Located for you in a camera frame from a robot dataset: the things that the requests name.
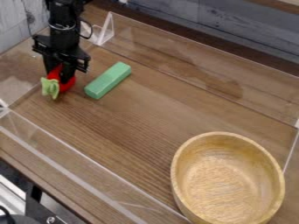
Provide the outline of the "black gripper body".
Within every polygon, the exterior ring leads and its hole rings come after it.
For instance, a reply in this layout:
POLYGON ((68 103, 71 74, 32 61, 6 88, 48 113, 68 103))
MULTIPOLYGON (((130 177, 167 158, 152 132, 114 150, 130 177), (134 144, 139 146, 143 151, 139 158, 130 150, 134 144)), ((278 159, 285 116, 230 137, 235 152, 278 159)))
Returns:
POLYGON ((60 63, 71 63, 83 73, 88 71, 91 57, 79 46, 74 46, 68 50, 55 49, 51 44, 51 37, 39 34, 32 36, 32 40, 35 52, 54 58, 60 63))

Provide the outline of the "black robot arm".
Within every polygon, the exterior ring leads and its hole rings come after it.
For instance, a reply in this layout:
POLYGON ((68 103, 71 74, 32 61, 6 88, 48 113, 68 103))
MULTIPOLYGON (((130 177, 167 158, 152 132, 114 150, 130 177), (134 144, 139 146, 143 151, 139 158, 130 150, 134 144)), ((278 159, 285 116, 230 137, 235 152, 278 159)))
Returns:
POLYGON ((80 40, 90 39, 82 34, 82 24, 91 23, 82 18, 84 6, 92 0, 46 0, 50 11, 50 35, 32 36, 32 50, 43 56, 47 74, 59 68, 59 78, 67 84, 76 71, 86 73, 91 57, 80 48, 80 40))

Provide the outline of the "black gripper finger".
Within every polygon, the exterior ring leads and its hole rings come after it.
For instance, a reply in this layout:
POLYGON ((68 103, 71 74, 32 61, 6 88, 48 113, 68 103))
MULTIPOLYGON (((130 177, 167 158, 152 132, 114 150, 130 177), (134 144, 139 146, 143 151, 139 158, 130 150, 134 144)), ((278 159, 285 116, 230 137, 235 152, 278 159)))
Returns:
POLYGON ((52 56, 43 56, 43 63, 46 67, 47 73, 52 71, 52 69, 60 64, 60 61, 55 59, 52 56))
POLYGON ((76 72, 76 64, 75 63, 62 63, 60 70, 60 83, 67 84, 76 72))

